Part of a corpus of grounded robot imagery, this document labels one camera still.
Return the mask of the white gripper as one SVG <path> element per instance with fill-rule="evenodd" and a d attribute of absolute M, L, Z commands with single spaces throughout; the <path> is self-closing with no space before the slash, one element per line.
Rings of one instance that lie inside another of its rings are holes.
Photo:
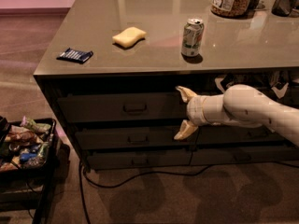
<path fill-rule="evenodd" d="M 183 140 L 196 132 L 197 126 L 207 124 L 203 108 L 206 97 L 197 95 L 196 92 L 182 86 L 176 86 L 176 90 L 180 93 L 182 101 L 188 103 L 187 117 L 189 120 L 182 121 L 178 133 L 174 136 L 175 140 Z"/>

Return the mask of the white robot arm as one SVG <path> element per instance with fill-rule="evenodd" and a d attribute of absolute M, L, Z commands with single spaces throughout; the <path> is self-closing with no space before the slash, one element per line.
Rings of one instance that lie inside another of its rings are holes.
<path fill-rule="evenodd" d="M 187 104 L 188 118 L 182 121 L 175 140 L 183 140 L 205 125 L 263 125 L 299 146 L 299 110 L 275 102 L 251 86 L 237 84 L 219 95 L 199 95 L 182 86 L 176 90 Z"/>

